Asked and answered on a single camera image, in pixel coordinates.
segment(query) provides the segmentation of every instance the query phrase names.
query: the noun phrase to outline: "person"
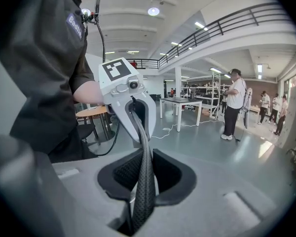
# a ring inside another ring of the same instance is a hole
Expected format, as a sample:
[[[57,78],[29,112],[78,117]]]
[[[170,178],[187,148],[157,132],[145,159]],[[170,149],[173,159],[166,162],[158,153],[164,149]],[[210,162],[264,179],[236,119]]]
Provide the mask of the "person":
[[[274,132],[275,135],[281,134],[281,131],[282,131],[283,125],[284,125],[284,121],[285,121],[285,117],[287,115],[287,109],[288,109],[287,99],[286,99],[285,95],[282,98],[283,98],[282,109],[280,112],[280,119],[278,120],[277,129]]]
[[[277,93],[275,94],[275,97],[273,98],[272,103],[273,103],[273,108],[272,108],[271,116],[270,116],[270,119],[268,120],[268,123],[270,124],[273,118],[274,125],[276,125],[277,114],[281,107],[280,98],[278,97]]]
[[[223,97],[222,97],[222,113],[221,115],[224,116],[224,111],[226,110],[227,107],[227,96],[225,95],[227,89],[223,88],[222,89],[222,93],[223,93]]]
[[[267,109],[270,105],[270,97],[268,96],[268,94],[266,93],[266,91],[262,92],[262,99],[260,100],[261,103],[261,108],[260,108],[260,113],[259,115],[261,115],[261,120],[258,122],[258,124],[262,124],[265,114],[267,113]]]
[[[137,62],[135,60],[133,60],[133,62],[131,62],[130,65],[137,69]]]
[[[237,117],[239,111],[243,107],[244,98],[246,95],[246,83],[241,77],[241,71],[233,69],[231,71],[231,79],[233,84],[229,90],[225,91],[227,97],[227,108],[224,114],[225,129],[221,138],[224,140],[232,140],[235,131]]]
[[[22,0],[0,32],[0,61],[27,98],[10,135],[51,162],[95,157],[79,139],[74,110],[75,102],[103,102],[85,59],[88,29],[80,4]]]

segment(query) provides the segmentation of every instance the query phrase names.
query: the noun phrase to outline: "logo patch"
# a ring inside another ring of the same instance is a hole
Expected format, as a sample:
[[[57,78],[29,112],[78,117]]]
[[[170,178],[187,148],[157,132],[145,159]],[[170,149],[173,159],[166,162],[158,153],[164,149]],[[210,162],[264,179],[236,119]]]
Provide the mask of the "logo patch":
[[[78,35],[80,40],[82,39],[82,29],[80,25],[76,22],[75,17],[72,13],[69,14],[66,22],[73,28],[74,32]]]
[[[122,60],[106,63],[103,65],[103,68],[111,81],[131,74],[128,67]]]

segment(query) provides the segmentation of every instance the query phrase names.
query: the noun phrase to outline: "railing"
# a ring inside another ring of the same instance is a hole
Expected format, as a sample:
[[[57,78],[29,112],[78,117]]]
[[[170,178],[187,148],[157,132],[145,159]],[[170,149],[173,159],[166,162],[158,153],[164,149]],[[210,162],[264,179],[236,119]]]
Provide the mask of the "railing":
[[[222,36],[241,27],[259,26],[271,21],[291,21],[291,19],[277,2],[263,3],[236,11],[186,37],[159,59],[159,68],[215,36]]]
[[[126,59],[130,64],[133,65],[135,62],[137,69],[158,69],[159,60],[152,59]]]

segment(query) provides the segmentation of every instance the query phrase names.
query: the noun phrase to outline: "camera lens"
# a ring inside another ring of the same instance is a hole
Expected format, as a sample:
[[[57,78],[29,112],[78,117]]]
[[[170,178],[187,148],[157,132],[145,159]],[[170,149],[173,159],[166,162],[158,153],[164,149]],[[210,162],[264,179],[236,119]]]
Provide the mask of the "camera lens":
[[[135,81],[133,81],[133,82],[130,83],[129,86],[131,87],[131,89],[136,89],[138,84]]]

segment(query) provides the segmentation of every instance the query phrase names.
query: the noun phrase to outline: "white cable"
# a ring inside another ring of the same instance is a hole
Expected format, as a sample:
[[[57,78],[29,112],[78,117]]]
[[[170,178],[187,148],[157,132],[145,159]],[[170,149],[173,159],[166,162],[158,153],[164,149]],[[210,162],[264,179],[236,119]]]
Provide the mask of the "white cable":
[[[213,120],[208,120],[208,121],[203,121],[203,122],[200,122],[199,124],[202,124],[202,123],[206,123],[206,122],[222,122],[220,120],[216,120],[216,121],[213,121]],[[163,137],[159,138],[159,137],[156,137],[156,136],[152,136],[152,138],[157,138],[157,139],[163,139],[164,137],[170,135],[170,131],[173,129],[173,126],[175,126],[177,124],[173,124],[171,128],[163,128],[162,130],[163,131],[169,131],[168,134],[164,135]],[[181,126],[189,126],[189,127],[192,127],[192,126],[196,126],[196,124],[193,124],[193,125],[181,125]]]

